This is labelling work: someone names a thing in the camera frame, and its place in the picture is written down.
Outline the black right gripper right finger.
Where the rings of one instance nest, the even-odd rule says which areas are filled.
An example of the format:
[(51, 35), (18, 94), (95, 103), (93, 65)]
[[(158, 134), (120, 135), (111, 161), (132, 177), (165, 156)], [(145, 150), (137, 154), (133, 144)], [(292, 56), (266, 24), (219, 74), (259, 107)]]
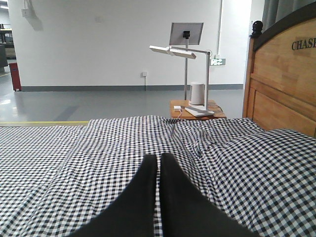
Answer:
[(203, 196), (170, 153), (160, 159), (160, 208), (165, 237), (256, 236)]

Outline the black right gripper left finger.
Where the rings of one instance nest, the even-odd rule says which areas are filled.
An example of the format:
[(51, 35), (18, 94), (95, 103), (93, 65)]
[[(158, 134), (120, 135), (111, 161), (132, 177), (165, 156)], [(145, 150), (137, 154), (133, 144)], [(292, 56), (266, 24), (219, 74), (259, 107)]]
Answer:
[(153, 237), (157, 157), (145, 155), (123, 192), (71, 237)]

